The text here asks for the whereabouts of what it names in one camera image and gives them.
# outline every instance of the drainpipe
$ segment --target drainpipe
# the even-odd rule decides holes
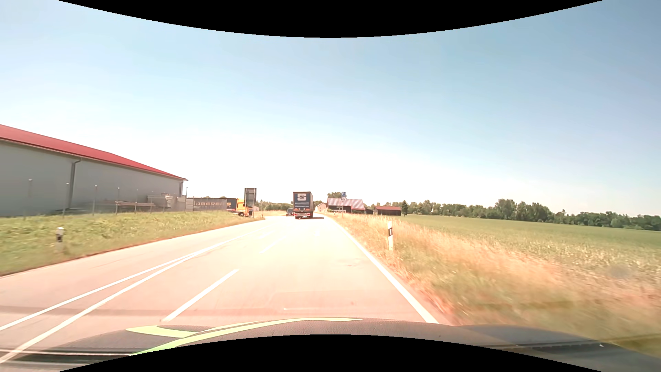
[[[71,164],[71,179],[69,180],[69,197],[67,198],[67,208],[71,208],[71,201],[73,200],[73,180],[76,178],[76,164],[83,161],[83,158],[76,160]]]

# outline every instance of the barn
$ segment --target barn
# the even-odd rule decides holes
[[[92,203],[98,207],[114,201],[147,203],[152,195],[163,198],[170,210],[185,205],[183,177],[1,124],[0,159],[0,216],[87,210]]]
[[[401,216],[402,208],[392,207],[390,205],[378,205],[374,207],[374,214],[381,214],[385,216]]]
[[[340,198],[328,198],[326,199],[326,205],[329,212],[344,210],[344,212],[349,213],[365,213],[365,204],[362,199],[345,199],[342,201]]]

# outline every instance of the car hood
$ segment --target car hood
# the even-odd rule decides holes
[[[572,357],[589,355],[590,358],[599,360],[600,364],[606,362],[613,365],[618,361],[621,364],[621,361],[626,359],[629,367],[635,367],[628,369],[631,371],[661,370],[661,359],[562,332],[523,326],[446,326],[374,318],[293,318],[221,326],[170,324],[138,326],[84,338],[56,348],[26,352],[13,361],[19,364],[86,365],[118,357],[208,342],[312,334],[391,336],[436,340],[527,353],[560,361],[568,353],[572,354]],[[576,362],[565,361],[565,363],[580,365]]]

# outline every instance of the house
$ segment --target house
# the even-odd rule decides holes
[[[326,199],[326,205],[329,212],[344,211],[348,213],[365,213],[365,203],[363,199],[345,199],[340,198]]]
[[[383,216],[401,216],[402,208],[393,207],[391,205],[379,205],[374,207],[374,214],[380,214]]]

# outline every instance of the gray wall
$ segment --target gray wall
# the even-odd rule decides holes
[[[68,198],[67,182],[71,179],[73,156],[39,150],[28,146],[0,142],[0,216],[20,216],[62,209]],[[28,201],[28,179],[32,179],[32,197]],[[182,181],[131,168],[93,160],[76,165],[72,207],[91,203],[94,186],[97,201],[117,199],[146,203],[147,195],[168,193],[180,196]]]

